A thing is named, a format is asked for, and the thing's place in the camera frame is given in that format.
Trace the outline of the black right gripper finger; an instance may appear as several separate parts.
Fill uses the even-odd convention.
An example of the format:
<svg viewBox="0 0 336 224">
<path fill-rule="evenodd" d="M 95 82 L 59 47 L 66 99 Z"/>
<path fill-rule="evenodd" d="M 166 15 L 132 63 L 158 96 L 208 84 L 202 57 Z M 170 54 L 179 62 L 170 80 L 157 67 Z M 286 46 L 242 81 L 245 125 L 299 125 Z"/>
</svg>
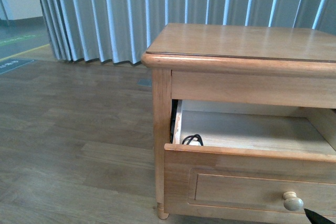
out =
<svg viewBox="0 0 336 224">
<path fill-rule="evenodd" d="M 312 211 L 309 210 L 307 208 L 304 209 L 306 217 L 309 219 L 309 221 L 312 224 L 335 224 L 335 222 L 327 219 L 326 217 Z"/>
</svg>

